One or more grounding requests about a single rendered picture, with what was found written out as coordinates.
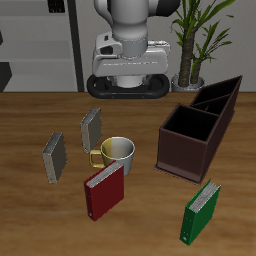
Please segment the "dark vertical post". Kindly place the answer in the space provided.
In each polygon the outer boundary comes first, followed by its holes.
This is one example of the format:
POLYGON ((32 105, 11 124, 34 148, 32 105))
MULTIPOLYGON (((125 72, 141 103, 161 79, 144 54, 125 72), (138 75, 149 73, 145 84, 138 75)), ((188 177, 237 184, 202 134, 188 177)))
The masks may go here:
POLYGON ((79 92, 84 91, 84 79, 83 79, 83 68, 82 68, 82 58, 80 49, 80 39, 78 30, 78 20, 76 11, 76 0, 67 0, 68 13, 69 13, 69 23, 71 31, 71 41, 74 56, 74 66, 77 90, 79 92))

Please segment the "red book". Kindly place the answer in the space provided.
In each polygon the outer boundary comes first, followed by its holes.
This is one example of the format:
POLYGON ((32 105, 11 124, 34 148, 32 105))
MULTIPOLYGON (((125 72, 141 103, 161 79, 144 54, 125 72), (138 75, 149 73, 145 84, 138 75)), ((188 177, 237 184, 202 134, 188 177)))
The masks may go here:
POLYGON ((97 221, 124 198, 124 166, 116 160, 84 181, 87 213, 97 221))

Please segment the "white and yellow mug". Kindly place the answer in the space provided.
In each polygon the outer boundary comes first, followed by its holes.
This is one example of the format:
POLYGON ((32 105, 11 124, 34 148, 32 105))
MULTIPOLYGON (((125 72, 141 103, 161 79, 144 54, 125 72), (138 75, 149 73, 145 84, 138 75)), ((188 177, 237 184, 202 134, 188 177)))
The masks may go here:
POLYGON ((133 162, 135 153, 134 143, 125 137, 111 137, 104 140, 99 149, 91 150, 89 153, 89 161, 92 167, 104 168, 113 161, 124 166, 124 175, 128 175, 133 162), (95 163, 94 155, 100 155, 103 163, 95 163))

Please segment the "grey book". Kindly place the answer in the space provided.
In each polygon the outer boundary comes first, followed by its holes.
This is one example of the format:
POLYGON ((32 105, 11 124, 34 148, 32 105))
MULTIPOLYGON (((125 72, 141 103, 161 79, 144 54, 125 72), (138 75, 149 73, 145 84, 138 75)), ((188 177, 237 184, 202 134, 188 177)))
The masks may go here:
POLYGON ((102 137, 101 109, 92 107, 80 122, 83 151, 89 153, 102 137))
POLYGON ((42 152, 42 157, 48 182, 57 184, 67 163, 65 143, 62 133, 52 133, 42 152))

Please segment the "dark brown desk caddy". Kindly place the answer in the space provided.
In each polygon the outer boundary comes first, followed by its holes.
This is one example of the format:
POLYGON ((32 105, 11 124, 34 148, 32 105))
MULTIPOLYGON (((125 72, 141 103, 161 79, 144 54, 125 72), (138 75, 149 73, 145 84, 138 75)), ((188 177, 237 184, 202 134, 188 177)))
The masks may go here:
POLYGON ((159 129, 155 169, 200 185, 235 113, 242 75, 199 90, 159 129))

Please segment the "green book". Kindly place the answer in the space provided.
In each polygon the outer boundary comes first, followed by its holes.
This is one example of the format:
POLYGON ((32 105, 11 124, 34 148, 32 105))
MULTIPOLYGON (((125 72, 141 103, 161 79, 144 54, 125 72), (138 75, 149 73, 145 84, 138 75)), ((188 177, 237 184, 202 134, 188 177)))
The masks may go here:
POLYGON ((180 240, 190 245, 211 220, 221 186, 211 180, 186 204, 180 240))

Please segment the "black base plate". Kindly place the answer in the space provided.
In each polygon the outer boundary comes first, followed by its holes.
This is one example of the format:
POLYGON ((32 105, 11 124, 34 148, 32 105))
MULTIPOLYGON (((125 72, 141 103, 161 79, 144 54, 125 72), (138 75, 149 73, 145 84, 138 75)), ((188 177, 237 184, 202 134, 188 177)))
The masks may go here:
POLYGON ((113 86, 106 77, 91 75, 87 80, 87 90, 99 99, 158 99, 164 97, 170 88, 169 79, 164 74, 153 75, 147 84, 134 88, 113 86))

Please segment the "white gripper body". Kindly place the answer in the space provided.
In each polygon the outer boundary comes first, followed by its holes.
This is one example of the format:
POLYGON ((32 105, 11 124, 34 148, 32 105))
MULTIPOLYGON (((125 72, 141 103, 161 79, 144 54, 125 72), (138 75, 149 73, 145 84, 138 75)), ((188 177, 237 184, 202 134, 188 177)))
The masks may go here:
POLYGON ((93 74, 96 77, 164 74, 168 69, 169 53, 170 45, 165 41, 149 41, 147 51, 130 60, 94 51, 93 74))

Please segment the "green pot plant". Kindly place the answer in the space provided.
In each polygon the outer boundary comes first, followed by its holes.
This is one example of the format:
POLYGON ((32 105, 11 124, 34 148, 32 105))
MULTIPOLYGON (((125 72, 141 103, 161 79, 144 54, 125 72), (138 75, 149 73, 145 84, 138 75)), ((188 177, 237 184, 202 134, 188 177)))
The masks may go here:
POLYGON ((172 22, 181 29, 175 31, 179 41, 177 44, 182 48, 180 70, 176 86, 181 90, 199 82, 201 64, 214 60, 212 53, 218 48, 230 45, 231 41, 225 41, 229 28, 223 30, 216 38, 213 38, 219 21, 209 27, 205 24, 210 21, 224 8, 230 6, 235 0, 217 0, 201 9, 202 0, 182 0, 182 12, 177 11, 178 18, 172 22))

